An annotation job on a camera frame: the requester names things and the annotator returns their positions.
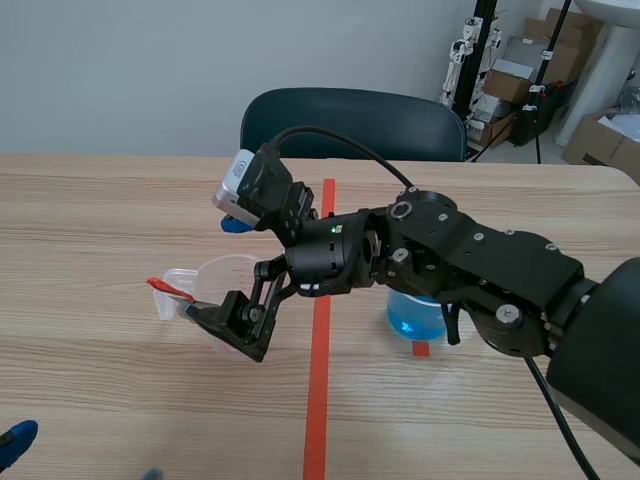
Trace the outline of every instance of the black chair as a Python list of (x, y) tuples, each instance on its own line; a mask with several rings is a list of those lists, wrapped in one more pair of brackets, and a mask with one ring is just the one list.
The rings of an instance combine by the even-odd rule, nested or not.
[[(345, 88), (283, 88), (257, 97), (244, 114), (240, 147), (255, 152), (280, 131), (302, 125), (335, 130), (387, 160), (460, 162), (467, 146), (460, 117), (439, 103)], [(287, 140), (288, 158), (366, 158), (333, 138), (301, 134)]]

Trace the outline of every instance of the clear plastic cup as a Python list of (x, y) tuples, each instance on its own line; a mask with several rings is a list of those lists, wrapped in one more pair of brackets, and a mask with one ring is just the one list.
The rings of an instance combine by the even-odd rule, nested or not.
[[(227, 255), (205, 263), (197, 270), (172, 268), (162, 276), (162, 280), (172, 287), (187, 292), (201, 302), (222, 305), (229, 290), (241, 290), (247, 297), (253, 289), (253, 269), (258, 262), (251, 255)], [(177, 303), (166, 293), (153, 290), (153, 300), (160, 320), (172, 320), (177, 315)], [(204, 338), (211, 340), (216, 350), (239, 352), (221, 340), (202, 330)]]
[(435, 340), (447, 330), (440, 304), (430, 297), (389, 290), (387, 314), (391, 326), (411, 340)]

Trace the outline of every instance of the white sink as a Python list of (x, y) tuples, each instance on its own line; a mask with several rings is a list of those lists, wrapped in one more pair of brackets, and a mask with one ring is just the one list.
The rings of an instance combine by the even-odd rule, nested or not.
[(580, 78), (569, 112), (555, 136), (566, 147), (582, 117), (613, 106), (640, 53), (640, 0), (576, 0), (583, 13), (606, 22), (606, 39)]
[(640, 0), (576, 0), (576, 5), (611, 25), (640, 28)]

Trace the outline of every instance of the robotic arm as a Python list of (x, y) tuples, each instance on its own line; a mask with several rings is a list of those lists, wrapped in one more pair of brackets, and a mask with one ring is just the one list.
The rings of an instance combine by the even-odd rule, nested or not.
[(186, 316), (261, 362), (278, 307), (293, 294), (346, 294), (379, 283), (428, 295), (443, 305), (451, 345), (460, 342), (465, 310), (495, 350), (550, 357), (556, 402), (640, 465), (640, 259), (598, 284), (548, 239), (493, 230), (446, 196), (413, 186), (390, 205), (323, 219), (312, 201), (273, 142), (255, 155), (240, 151), (214, 203), (256, 230), (272, 230), (283, 254), (256, 264), (250, 298), (232, 291), (221, 306), (193, 303)]

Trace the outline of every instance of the white wall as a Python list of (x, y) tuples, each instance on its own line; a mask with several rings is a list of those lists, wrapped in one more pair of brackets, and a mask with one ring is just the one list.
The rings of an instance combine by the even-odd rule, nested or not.
[[(506, 35), (542, 0), (501, 0)], [(433, 98), (475, 0), (2, 0), (0, 151), (230, 154), (286, 86)]]

